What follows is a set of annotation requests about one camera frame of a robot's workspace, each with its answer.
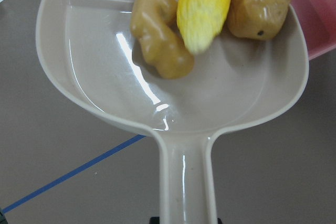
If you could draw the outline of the tan toy ginger root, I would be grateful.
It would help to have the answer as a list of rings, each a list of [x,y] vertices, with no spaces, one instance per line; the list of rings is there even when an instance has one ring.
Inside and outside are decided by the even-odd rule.
[[[135,0],[130,21],[132,35],[141,46],[144,61],[165,79],[188,75],[194,57],[173,30],[176,0]]]

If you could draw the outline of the yellow toy corn cob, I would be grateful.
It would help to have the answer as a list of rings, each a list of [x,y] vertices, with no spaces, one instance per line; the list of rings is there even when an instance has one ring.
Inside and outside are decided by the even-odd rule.
[[[222,31],[231,0],[178,0],[177,26],[187,50],[198,55]]]

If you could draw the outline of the beige plastic dustpan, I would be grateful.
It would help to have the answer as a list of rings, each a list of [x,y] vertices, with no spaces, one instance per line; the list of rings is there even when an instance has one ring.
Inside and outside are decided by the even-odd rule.
[[[222,134],[270,121],[302,95],[309,73],[293,8],[271,41],[227,30],[186,77],[164,80],[129,30],[134,0],[41,0],[36,49],[52,84],[99,119],[155,138],[160,223],[217,223],[211,150]]]

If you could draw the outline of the brown toy potato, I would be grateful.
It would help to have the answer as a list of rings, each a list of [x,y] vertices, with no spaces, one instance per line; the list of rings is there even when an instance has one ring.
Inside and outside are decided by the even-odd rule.
[[[229,31],[238,38],[273,39],[281,30],[291,0],[231,0]]]

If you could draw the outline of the pink plastic bin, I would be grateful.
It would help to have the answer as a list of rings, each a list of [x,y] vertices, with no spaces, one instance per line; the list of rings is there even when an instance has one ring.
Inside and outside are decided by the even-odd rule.
[[[285,22],[270,40],[238,38],[240,42],[267,42],[277,57],[316,58],[335,49],[335,0],[291,0]]]

